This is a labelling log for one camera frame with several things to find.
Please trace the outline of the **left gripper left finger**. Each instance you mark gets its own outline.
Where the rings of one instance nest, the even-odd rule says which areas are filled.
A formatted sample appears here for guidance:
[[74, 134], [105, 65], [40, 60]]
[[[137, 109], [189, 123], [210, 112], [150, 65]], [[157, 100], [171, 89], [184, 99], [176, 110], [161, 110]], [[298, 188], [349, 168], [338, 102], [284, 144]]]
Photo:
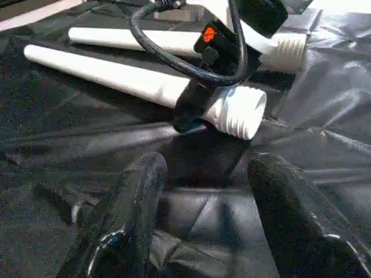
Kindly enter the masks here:
[[168, 167], [149, 152], [126, 166], [85, 218], [57, 277], [147, 277]]

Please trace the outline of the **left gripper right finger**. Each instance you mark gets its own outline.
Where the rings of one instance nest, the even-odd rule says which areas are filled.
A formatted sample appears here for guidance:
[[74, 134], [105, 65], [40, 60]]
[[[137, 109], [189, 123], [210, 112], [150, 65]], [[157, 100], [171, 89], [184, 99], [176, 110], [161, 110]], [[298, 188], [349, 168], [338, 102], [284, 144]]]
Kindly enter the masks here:
[[253, 152], [248, 180], [282, 277], [370, 277], [370, 245], [302, 169]]

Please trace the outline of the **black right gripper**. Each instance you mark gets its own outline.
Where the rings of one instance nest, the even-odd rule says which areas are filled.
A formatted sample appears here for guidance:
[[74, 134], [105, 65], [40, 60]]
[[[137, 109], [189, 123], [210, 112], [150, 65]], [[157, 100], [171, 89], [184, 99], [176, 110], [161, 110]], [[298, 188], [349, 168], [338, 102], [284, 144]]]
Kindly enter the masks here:
[[218, 78], [205, 76], [199, 79], [202, 83], [195, 79], [189, 81], [173, 111], [173, 127], [181, 133], [196, 126], [194, 122], [205, 114], [210, 102], [225, 89], [222, 86], [233, 84], [234, 75], [241, 64], [237, 36], [219, 20], [211, 20], [205, 25], [194, 45], [194, 51], [201, 55], [200, 69], [209, 76], [220, 75], [228, 81], [221, 82]]

